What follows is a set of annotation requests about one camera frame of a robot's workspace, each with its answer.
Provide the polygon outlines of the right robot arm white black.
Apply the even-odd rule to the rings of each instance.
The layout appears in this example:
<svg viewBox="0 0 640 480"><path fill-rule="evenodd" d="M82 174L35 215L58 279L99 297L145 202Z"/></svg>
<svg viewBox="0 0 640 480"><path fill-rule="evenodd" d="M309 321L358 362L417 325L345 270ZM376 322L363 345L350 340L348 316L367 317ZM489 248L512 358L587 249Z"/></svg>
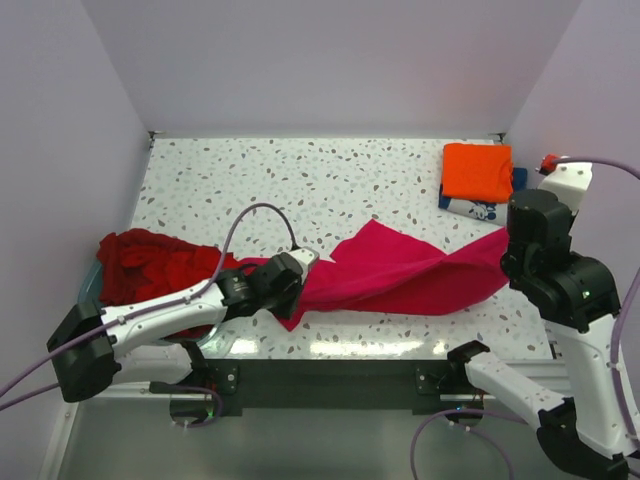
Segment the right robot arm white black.
<svg viewBox="0 0 640 480"><path fill-rule="evenodd" d="M501 268L511 289L538 309L560 346L571 393L553 392L474 340L450 351L448 386L476 387L502 402L536 433L560 470L587 479L625 479L639 452L624 422L612 372L612 334L620 301L600 261L571 249L574 215L545 190L522 190L508 204Z"/></svg>

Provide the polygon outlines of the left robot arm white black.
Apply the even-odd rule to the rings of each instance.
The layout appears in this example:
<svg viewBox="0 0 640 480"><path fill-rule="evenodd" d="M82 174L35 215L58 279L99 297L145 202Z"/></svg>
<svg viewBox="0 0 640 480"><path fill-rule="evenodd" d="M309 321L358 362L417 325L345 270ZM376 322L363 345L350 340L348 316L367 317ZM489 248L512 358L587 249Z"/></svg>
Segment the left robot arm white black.
<svg viewBox="0 0 640 480"><path fill-rule="evenodd" d="M218 327L260 310L290 318L317 253L298 248L277 254L251 272L222 271L184 290L156 299L100 308L74 305L47 342L63 399L76 403L109 386L140 381L200 390L207 368L166 338L191 328Z"/></svg>

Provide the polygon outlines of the pink t shirt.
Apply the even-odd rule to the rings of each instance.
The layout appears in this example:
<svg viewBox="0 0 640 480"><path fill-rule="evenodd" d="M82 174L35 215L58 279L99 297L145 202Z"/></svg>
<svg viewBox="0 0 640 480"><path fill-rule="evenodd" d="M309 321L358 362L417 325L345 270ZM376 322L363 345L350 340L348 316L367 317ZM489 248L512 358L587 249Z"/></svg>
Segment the pink t shirt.
<svg viewBox="0 0 640 480"><path fill-rule="evenodd" d="M315 263L294 313L275 318L292 331L307 312L456 313L507 284L500 267L507 242L499 229L446 253L371 220Z"/></svg>

